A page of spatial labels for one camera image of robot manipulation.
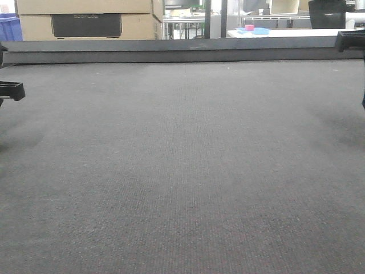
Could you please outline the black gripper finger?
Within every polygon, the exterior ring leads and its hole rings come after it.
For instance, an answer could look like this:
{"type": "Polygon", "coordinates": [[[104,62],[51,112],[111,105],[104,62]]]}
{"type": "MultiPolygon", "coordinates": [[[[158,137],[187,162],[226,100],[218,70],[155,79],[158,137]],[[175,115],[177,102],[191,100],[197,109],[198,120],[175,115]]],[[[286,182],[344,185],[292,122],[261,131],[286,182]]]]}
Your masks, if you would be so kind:
{"type": "Polygon", "coordinates": [[[335,41],[335,48],[339,52],[345,50],[364,51],[364,29],[339,31],[335,41]]]}
{"type": "Polygon", "coordinates": [[[1,100],[12,99],[20,101],[25,96],[23,83],[1,81],[1,100]]]}

